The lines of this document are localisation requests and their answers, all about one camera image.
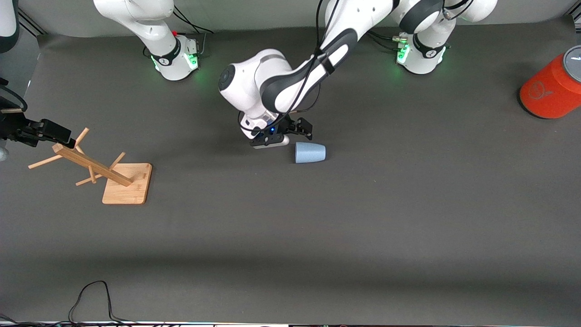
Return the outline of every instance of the gray table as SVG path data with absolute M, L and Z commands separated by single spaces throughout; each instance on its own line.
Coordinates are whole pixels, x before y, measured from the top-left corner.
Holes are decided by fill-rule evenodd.
M 267 47 L 296 66 L 313 42 L 210 35 L 201 70 L 172 83 L 137 38 L 41 39 L 29 116 L 155 170 L 145 205 L 106 206 L 70 162 L 26 168 L 49 144 L 9 144 L 1 311 L 64 319 L 105 279 L 128 319 L 580 325 L 581 112 L 540 120 L 515 98 L 574 44 L 571 20 L 461 26 L 429 76 L 363 39 L 304 115 L 328 160 L 295 165 L 293 146 L 248 146 L 217 79 Z M 106 319 L 101 288 L 76 318 Z

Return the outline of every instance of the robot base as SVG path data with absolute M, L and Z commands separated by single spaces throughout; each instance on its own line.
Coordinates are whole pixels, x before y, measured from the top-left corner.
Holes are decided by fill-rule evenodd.
M 442 62 L 444 52 L 446 52 L 446 48 L 438 54 L 435 53 L 433 58 L 424 58 L 422 52 L 414 46 L 413 42 L 410 42 L 398 53 L 397 63 L 404 66 L 410 73 L 425 75 L 431 73 Z
M 198 44 L 196 40 L 191 40 L 183 35 L 176 37 L 180 42 L 180 54 L 173 60 L 171 65 L 163 66 L 153 59 L 155 69 L 162 74 L 162 76 L 170 81 L 182 80 L 198 69 Z

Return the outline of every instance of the orange canister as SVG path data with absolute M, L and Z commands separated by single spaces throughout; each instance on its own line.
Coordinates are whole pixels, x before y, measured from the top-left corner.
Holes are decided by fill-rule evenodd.
M 556 57 L 521 88 L 521 104 L 535 116 L 561 118 L 581 106 L 581 46 Z

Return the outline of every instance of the wooden base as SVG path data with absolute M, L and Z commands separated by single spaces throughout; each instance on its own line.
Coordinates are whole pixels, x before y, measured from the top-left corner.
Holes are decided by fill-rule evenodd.
M 144 204 L 147 199 L 149 179 L 151 178 L 152 166 L 148 163 L 118 163 L 114 171 L 129 177 L 131 185 L 125 187 L 115 181 L 107 179 L 105 193 L 103 193 L 104 204 Z

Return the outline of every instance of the red container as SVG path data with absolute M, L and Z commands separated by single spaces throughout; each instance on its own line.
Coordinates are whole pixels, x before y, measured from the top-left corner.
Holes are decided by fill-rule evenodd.
M 523 85 L 522 105 L 535 116 L 561 118 L 581 106 L 581 46 L 556 57 Z

